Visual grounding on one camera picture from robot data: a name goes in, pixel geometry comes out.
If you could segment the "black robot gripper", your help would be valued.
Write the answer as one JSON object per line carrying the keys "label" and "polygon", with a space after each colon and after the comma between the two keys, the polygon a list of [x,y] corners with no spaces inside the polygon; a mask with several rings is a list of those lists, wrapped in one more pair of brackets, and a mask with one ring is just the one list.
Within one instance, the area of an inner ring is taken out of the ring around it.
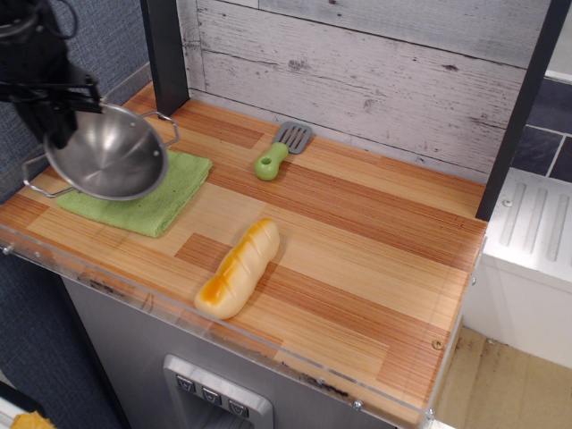
{"label": "black robot gripper", "polygon": [[73,64],[62,35],[46,26],[1,28],[1,99],[40,142],[64,148],[77,130],[74,111],[101,114],[97,79]]}

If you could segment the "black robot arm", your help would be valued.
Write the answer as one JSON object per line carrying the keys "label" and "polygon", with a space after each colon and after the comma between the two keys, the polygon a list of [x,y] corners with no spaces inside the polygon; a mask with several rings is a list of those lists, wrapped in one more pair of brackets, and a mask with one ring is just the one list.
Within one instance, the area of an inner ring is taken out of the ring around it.
{"label": "black robot arm", "polygon": [[33,135],[62,149],[79,128],[77,113],[102,112],[96,77],[69,59],[79,17],[63,2],[61,26],[50,1],[1,3],[1,101],[13,104]]}

